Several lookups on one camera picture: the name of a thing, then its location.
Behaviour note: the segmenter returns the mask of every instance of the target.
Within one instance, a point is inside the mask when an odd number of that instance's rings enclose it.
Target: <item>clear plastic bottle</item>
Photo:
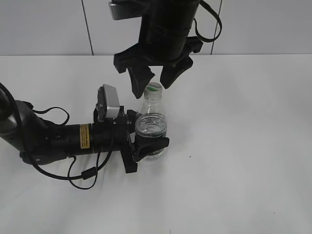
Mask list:
[[[158,83],[149,83],[144,90],[144,101],[136,120],[136,133],[141,137],[165,137],[167,132],[167,119],[161,102],[162,86]],[[146,161],[155,161],[162,154],[163,149],[146,156]]]

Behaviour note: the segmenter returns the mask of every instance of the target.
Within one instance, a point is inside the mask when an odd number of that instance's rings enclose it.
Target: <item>white table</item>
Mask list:
[[[136,174],[115,153],[96,186],[80,191],[0,140],[0,233],[311,234],[312,55],[193,59],[163,94],[168,152]],[[69,124],[92,122],[103,83],[126,109],[140,106],[112,56],[0,57],[0,80],[38,110],[65,108]],[[80,156],[72,174],[95,158]],[[66,175],[71,161],[44,169]]]

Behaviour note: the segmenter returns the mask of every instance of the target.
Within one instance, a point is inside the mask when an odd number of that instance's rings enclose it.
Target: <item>yellow warning label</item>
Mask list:
[[[90,148],[90,135],[89,135],[89,125],[80,125],[80,148],[89,149]]]

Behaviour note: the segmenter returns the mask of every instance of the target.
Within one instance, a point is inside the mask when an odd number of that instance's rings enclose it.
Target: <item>bottle cap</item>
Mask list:
[[[161,98],[161,95],[162,95],[162,86],[160,84],[151,82],[145,87],[144,98],[157,100]]]

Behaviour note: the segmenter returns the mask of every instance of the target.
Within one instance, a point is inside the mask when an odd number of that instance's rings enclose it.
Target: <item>green label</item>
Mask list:
[[[147,87],[147,89],[149,90],[149,91],[152,91],[152,92],[155,92],[155,91],[158,91],[157,89],[154,89],[153,87]]]

